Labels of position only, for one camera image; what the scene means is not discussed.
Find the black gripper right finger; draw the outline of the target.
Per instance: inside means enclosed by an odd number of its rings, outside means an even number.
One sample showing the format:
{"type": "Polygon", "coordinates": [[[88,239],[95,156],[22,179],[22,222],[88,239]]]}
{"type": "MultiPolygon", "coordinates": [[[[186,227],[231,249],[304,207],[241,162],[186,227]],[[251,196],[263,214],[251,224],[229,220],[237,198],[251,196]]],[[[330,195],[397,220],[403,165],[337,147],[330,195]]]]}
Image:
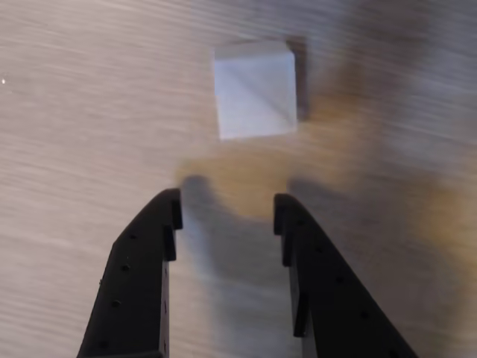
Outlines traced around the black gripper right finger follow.
{"type": "Polygon", "coordinates": [[[303,357],[415,357],[332,240],[292,195],[274,196],[288,268],[293,334],[303,357]]]}

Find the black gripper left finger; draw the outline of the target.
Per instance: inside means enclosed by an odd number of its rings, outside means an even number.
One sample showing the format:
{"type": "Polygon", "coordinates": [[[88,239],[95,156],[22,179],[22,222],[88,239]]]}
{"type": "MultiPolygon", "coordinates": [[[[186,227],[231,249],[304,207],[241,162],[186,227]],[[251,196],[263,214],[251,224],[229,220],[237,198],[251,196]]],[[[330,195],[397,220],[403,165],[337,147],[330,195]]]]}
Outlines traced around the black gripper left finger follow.
{"type": "Polygon", "coordinates": [[[183,227],[180,190],[147,203],[110,251],[79,357],[169,357],[169,269],[183,227]]]}

